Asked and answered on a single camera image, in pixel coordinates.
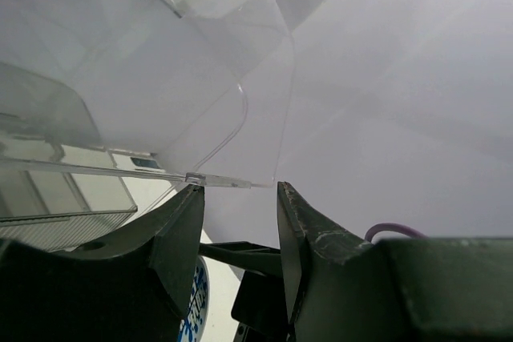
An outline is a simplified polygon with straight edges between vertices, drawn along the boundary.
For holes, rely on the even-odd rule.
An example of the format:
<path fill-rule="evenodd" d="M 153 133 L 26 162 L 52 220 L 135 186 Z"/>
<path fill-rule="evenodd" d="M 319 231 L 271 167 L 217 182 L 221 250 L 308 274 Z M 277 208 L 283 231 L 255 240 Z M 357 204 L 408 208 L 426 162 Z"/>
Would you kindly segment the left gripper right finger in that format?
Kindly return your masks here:
<path fill-rule="evenodd" d="M 367 242 L 277 185 L 289 324 L 298 341 L 509 341 L 510 239 Z"/>

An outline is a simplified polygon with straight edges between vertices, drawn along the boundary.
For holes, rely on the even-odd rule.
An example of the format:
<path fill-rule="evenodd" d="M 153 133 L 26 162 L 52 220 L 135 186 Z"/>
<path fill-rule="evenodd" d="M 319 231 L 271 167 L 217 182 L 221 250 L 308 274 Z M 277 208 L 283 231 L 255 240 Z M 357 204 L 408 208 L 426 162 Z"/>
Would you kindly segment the blue round tape jar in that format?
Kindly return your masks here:
<path fill-rule="evenodd" d="M 210 283 L 207 265 L 202 257 L 196 260 L 192 290 L 186 317 L 180 323 L 178 342 L 197 342 L 206 329 Z"/>

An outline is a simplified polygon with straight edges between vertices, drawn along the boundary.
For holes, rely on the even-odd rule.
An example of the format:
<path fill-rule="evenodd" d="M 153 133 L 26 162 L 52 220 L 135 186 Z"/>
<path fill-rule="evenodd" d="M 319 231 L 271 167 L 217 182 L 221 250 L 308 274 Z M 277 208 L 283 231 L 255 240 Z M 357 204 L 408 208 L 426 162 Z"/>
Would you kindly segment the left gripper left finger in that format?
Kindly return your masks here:
<path fill-rule="evenodd" d="M 4 341 L 175 341 L 187 315 L 204 189 L 74 251 L 1 242 Z"/>

